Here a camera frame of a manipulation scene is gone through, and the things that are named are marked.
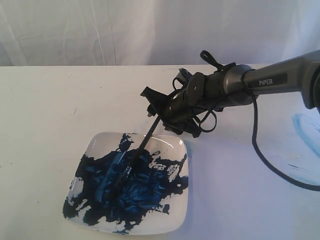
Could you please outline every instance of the dark blue paint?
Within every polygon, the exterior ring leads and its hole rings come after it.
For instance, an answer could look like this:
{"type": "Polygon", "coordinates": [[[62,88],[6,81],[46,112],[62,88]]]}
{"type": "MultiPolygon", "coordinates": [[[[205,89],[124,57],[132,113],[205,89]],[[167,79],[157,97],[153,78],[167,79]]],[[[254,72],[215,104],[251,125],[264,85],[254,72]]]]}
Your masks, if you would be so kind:
{"type": "Polygon", "coordinates": [[[134,226],[139,225],[143,216],[149,211],[159,211],[169,214],[170,206],[161,206],[162,199],[171,194],[182,194],[188,187],[188,177],[180,177],[183,164],[187,159],[184,156],[182,161],[156,159],[156,164],[164,166],[162,169],[150,168],[152,156],[158,155],[157,151],[150,154],[144,150],[139,161],[132,166],[131,174],[116,199],[109,199],[108,193],[114,181],[122,173],[134,156],[136,149],[129,150],[133,143],[130,136],[124,134],[119,147],[102,158],[94,159],[83,155],[75,176],[83,179],[83,190],[78,196],[66,199],[63,206],[65,218],[74,218],[79,215],[80,209],[76,210],[83,200],[87,200],[81,207],[91,208],[87,210],[83,217],[83,222],[89,226],[96,225],[98,220],[106,217],[107,222],[117,221],[118,224],[124,222],[124,231],[117,233],[128,233],[134,226]],[[173,166],[179,168],[176,177],[169,182],[169,176],[173,166]]]}
{"type": "Polygon", "coordinates": [[[314,139],[312,139],[308,133],[304,130],[302,127],[303,121],[308,124],[309,126],[313,127],[316,131],[320,132],[320,125],[318,123],[315,123],[310,117],[304,115],[304,114],[296,114],[292,117],[293,126],[298,133],[298,135],[301,137],[301,139],[304,141],[304,143],[311,149],[314,154],[320,158],[320,147],[319,143],[316,142],[314,139]]]}

